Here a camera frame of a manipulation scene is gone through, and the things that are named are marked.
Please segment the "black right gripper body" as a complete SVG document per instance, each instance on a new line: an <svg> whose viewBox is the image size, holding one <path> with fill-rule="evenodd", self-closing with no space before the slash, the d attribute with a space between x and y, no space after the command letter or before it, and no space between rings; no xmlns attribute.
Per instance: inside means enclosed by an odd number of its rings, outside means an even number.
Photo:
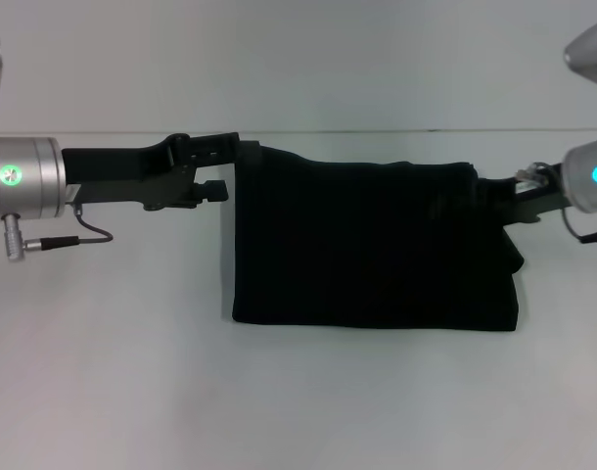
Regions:
<svg viewBox="0 0 597 470"><path fill-rule="evenodd" d="M548 185L514 193L497 206L497 215L504 226L516 223L532 224L541 214L560 211L569 206L569 200L557 185Z"/></svg>

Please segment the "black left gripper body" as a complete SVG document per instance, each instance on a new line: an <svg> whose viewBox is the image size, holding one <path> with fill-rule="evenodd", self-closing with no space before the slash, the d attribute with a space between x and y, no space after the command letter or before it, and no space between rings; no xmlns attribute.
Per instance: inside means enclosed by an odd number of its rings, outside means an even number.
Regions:
<svg viewBox="0 0 597 470"><path fill-rule="evenodd" d="M79 187L77 205L134 202L153 212L193 209L198 140L172 134L140 148L65 148L67 184Z"/></svg>

